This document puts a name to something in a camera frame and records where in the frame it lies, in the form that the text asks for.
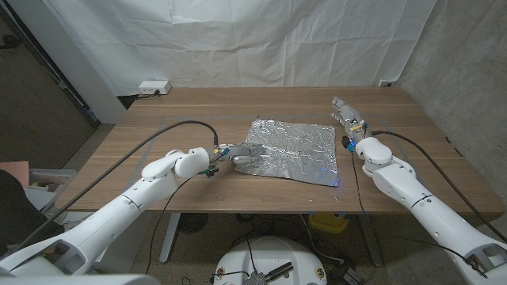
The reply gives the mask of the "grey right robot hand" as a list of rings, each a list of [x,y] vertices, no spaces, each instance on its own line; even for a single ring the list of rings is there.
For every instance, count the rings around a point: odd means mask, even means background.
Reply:
[[[346,136],[354,144],[369,136],[368,124],[355,108],[346,104],[339,97],[333,98],[332,105],[334,112],[331,116],[345,128]]]

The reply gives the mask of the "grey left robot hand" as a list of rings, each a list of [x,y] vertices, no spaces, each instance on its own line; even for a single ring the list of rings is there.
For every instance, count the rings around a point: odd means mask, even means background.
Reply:
[[[231,161],[236,165],[259,162],[265,154],[265,147],[256,143],[221,144],[205,149],[209,156],[209,164]]]

